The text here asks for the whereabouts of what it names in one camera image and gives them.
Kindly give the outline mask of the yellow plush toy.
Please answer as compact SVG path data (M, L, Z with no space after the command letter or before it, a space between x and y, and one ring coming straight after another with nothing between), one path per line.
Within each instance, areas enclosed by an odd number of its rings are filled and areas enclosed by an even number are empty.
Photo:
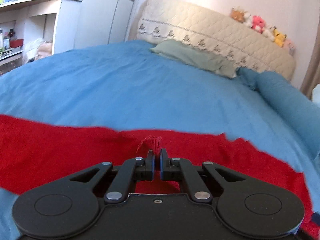
M287 38L286 34L282 34L278 31L278 29L275 27L273 30L273 36L274 36L274 43L283 48L284 42Z

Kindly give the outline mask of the red box on shelf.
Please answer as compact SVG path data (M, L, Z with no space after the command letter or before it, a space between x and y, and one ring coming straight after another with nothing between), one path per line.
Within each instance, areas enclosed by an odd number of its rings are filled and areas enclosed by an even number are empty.
M23 46L23 39L10 40L11 48L18 48Z

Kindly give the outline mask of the red knitted garment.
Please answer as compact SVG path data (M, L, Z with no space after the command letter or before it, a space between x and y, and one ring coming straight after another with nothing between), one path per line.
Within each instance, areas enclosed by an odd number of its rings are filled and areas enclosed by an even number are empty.
M302 229L319 237L311 220L313 206L304 174L287 163L257 150L249 141L230 141L224 134L193 134L162 130L117 132L101 127L52 126L1 116L1 239L17 239L10 210L19 195L110 161L120 165L148 150L165 148L170 157L189 159L194 165L212 161L295 193L305 207Z

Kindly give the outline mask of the white grey wardrobe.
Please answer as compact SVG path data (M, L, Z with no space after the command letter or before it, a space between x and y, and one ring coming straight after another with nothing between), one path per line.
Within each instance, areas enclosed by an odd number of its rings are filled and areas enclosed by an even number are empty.
M123 42L135 0L82 0L75 49Z

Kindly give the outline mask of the blue rolled duvet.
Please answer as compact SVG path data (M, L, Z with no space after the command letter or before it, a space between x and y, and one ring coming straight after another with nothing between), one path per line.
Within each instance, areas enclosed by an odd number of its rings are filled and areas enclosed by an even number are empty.
M319 107L276 72L258 73L240 67L236 74L295 130L316 159L319 156Z

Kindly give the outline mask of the green pillow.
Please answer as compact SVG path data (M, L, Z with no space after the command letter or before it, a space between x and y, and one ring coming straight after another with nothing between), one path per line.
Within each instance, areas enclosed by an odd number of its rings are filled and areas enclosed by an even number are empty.
M165 40L150 49L168 59L233 79L236 77L234 63L226 57L199 50L175 40Z

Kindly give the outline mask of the blue bed sheet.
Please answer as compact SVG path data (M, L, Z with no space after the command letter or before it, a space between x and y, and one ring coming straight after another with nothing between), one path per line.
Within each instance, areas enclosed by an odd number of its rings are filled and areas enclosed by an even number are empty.
M256 90L153 53L144 41L71 50L1 76L1 113L51 125L225 134L303 172L319 211L319 156Z

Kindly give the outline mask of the white shelf unit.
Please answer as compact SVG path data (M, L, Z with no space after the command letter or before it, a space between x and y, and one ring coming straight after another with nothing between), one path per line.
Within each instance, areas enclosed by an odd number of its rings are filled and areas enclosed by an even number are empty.
M1 29L11 29L23 45L1 57L1 74L22 64L27 46L51 41L52 54L74 49L82 0L20 0L1 5Z

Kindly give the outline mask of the beige curtain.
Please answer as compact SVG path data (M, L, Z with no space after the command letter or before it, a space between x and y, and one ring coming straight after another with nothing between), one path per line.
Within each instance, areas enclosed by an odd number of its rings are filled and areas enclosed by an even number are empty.
M317 31L317 37L311 60L304 77L300 91L307 97L311 98L312 90L319 84L319 59L320 59L320 39L319 30Z

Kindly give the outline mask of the white plush toy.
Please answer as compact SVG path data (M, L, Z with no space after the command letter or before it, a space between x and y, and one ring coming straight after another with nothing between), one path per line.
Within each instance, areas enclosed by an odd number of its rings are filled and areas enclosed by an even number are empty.
M248 28L253 26L253 16L249 12L244 13L244 25Z
M269 40L271 40L273 42L274 41L274 34L273 34L274 30L275 30L275 27L266 26L262 32L262 35L265 38L268 38Z

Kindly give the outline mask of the cream quilted headboard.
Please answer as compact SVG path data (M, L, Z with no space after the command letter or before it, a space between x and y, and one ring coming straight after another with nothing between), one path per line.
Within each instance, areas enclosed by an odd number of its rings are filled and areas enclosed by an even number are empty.
M180 41L222 55L235 66L273 71L291 80L295 59L270 38L229 16L180 0L146 0L135 38L158 44Z

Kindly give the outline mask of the beige tote bag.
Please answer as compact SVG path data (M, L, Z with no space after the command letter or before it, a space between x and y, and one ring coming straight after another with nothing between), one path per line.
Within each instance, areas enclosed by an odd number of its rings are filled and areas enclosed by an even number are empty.
M43 59L52 55L52 41L43 41L37 48L34 60Z

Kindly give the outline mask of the light blue pillow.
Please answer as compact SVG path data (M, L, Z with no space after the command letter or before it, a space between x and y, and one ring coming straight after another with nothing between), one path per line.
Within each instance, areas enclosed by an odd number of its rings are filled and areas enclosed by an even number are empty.
M311 95L311 100L314 103L320 102L320 84L318 84L313 90Z

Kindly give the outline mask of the light pink plush toy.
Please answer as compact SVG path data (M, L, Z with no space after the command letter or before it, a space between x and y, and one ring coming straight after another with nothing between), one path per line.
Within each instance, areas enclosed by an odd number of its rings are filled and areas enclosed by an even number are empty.
M291 55L293 56L294 53L295 53L295 44L290 40L290 39L286 39L284 41L284 45L283 45L283 48Z

